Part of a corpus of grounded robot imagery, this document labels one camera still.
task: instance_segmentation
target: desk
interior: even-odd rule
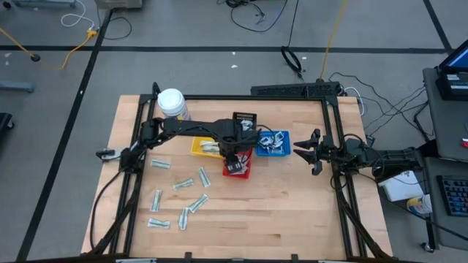
[[[109,148],[130,144],[139,96],[121,96],[118,103]],[[316,128],[325,131],[319,102],[189,100],[187,107],[194,120],[215,121],[231,118],[234,111],[257,113],[257,123],[272,129],[288,130],[292,142],[307,140]],[[364,137],[355,98],[339,98],[345,133]],[[154,116],[162,116],[155,109]],[[140,192],[130,256],[183,258],[245,259],[345,259],[336,195],[330,187],[331,167],[323,164],[319,176],[298,156],[262,158],[253,155],[250,179],[222,176],[219,159],[192,156],[191,137],[175,137],[148,151]],[[151,167],[158,158],[170,161],[170,169]],[[205,167],[211,186],[203,188],[197,175]],[[97,193],[115,175],[118,162],[103,164]],[[194,178],[195,185],[172,190],[176,181]],[[108,230],[116,216],[122,176],[102,195],[97,208],[95,242]],[[392,254],[375,183],[354,177],[361,221],[384,252]],[[160,211],[149,211],[154,192],[162,190]],[[181,208],[192,204],[202,193],[210,199],[195,214],[189,215],[186,231],[178,228]],[[169,220],[170,229],[148,228],[150,217]],[[350,225],[350,234],[354,229]],[[123,247],[127,224],[121,228],[118,252]],[[82,251],[89,251],[89,227]],[[353,252],[358,255],[356,245]]]
[[[468,102],[445,101],[436,86],[436,69],[423,70],[424,83],[431,110],[438,154],[442,158],[468,161],[468,150],[461,146],[461,138],[468,137]]]
[[[437,182],[438,175],[463,175],[468,176],[468,164],[442,160],[437,158],[425,158],[424,164],[426,166],[426,179],[429,183],[431,192],[431,204],[433,212],[433,219],[436,224],[445,226],[460,235],[468,236],[467,218],[458,216],[448,216],[445,211],[444,200],[439,190]],[[440,244],[457,249],[468,250],[468,242],[456,237],[452,234],[444,232],[438,228],[434,228],[436,239]]]

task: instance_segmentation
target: computer keyboard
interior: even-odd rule
[[[301,83],[286,85],[263,85],[250,88],[251,95],[257,96],[337,96],[341,91],[339,82]]]
[[[449,216],[468,216],[468,176],[437,176]]]

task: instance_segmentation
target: concrete floor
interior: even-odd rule
[[[82,0],[86,15],[97,23],[92,0]],[[282,0],[259,1],[273,20]],[[468,38],[463,15],[465,0],[431,0],[440,23],[453,47]],[[292,47],[325,47],[341,1],[301,0],[292,35]],[[214,0],[146,1],[143,10],[116,12],[133,25],[132,34],[122,40],[105,40],[103,46],[196,47],[286,45],[295,0],[288,1],[284,14],[268,32],[243,30],[230,21],[230,9]],[[254,10],[236,10],[239,22],[251,25]],[[72,28],[60,24],[68,8],[40,7],[0,9],[0,26],[25,45],[78,45],[89,23]],[[125,34],[121,20],[112,22],[108,37]],[[0,37],[0,45],[11,45]],[[94,45],[94,39],[88,43]],[[336,32],[333,47],[443,48],[423,1],[355,0],[348,5]],[[66,52],[38,52],[44,61],[60,64]],[[32,63],[19,51],[0,52],[0,79],[31,81],[33,94],[0,91],[0,112],[14,115],[16,127],[3,141],[0,151],[0,262],[15,260],[50,164],[64,130],[69,111],[80,85],[90,52],[76,52],[65,70],[54,71]],[[320,73],[323,53],[297,53],[307,82]],[[393,103],[422,86],[421,71],[436,66],[445,54],[370,54],[331,53],[325,77],[338,71],[357,75],[372,84]],[[369,88],[353,79],[335,76],[344,86],[357,88],[362,96],[378,99]],[[252,85],[299,83],[277,52],[116,52],[98,55],[83,103],[44,216],[34,239],[29,259],[76,256],[80,253],[101,163],[96,150],[107,145],[118,98],[122,94],[149,93],[157,81],[163,89],[178,88],[186,94],[249,94]],[[425,102],[421,94],[409,106]],[[380,102],[389,109],[385,102]],[[378,106],[365,101],[368,113],[364,125],[380,115]],[[431,131],[429,111],[420,116],[426,131]],[[384,120],[366,130],[373,132]],[[374,135],[374,147],[405,148],[419,146],[422,137],[401,117],[394,118]],[[462,262],[466,251],[441,248],[428,254],[419,248],[426,241],[422,221],[383,202],[385,220],[395,256],[422,262]]]

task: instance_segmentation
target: wooden table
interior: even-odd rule
[[[130,144],[138,96],[121,96],[109,140],[109,148],[125,148]],[[273,130],[288,130],[292,142],[307,140],[325,125],[319,102],[293,101],[214,101],[189,100],[192,119],[215,121],[231,118],[233,111],[257,113],[257,123]],[[339,98],[344,133],[364,138],[363,125],[355,98]],[[155,116],[162,116],[156,107]],[[335,143],[336,125],[331,114]],[[137,219],[130,256],[183,258],[345,259],[336,195],[330,187],[331,167],[324,162],[318,176],[311,175],[311,166],[294,153],[287,157],[264,158],[253,155],[250,179],[222,176],[222,161],[193,156],[192,137],[175,137],[150,150],[146,158],[143,186],[140,192]],[[171,163],[170,169],[151,167],[151,159]],[[211,186],[204,188],[197,169],[205,167]],[[118,162],[103,164],[97,193],[115,175]],[[123,176],[103,194],[95,223],[95,241],[106,233],[116,216]],[[173,190],[175,182],[193,178],[195,185]],[[382,207],[375,183],[355,176],[355,191],[363,225],[381,246],[392,254]],[[157,189],[162,190],[160,211],[150,212]],[[186,231],[178,228],[181,209],[192,204],[202,193],[210,199],[195,213],[189,214]],[[170,229],[149,228],[149,218],[170,221]],[[349,223],[350,234],[354,228]],[[121,228],[118,251],[123,248],[127,223]],[[89,251],[89,227],[83,251]],[[357,246],[353,246],[358,255]]]

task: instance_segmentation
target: laptop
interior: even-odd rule
[[[437,88],[444,100],[468,101],[468,40],[438,67]]]

